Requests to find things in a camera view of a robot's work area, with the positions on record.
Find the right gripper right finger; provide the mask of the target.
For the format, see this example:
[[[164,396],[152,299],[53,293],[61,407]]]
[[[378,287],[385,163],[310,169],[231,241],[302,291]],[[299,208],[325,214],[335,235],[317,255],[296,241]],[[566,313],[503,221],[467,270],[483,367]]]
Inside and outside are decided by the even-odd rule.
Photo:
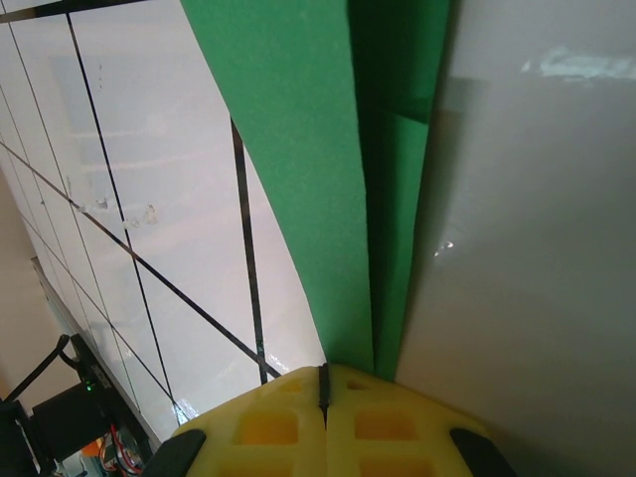
[[[394,383],[329,367],[329,476],[515,476],[475,418]]]

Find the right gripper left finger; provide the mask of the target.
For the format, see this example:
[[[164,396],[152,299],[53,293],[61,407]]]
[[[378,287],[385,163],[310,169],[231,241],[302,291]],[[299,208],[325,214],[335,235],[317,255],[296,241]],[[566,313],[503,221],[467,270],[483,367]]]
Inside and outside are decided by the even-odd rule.
[[[304,367],[182,424],[145,476],[325,476],[320,369]]]

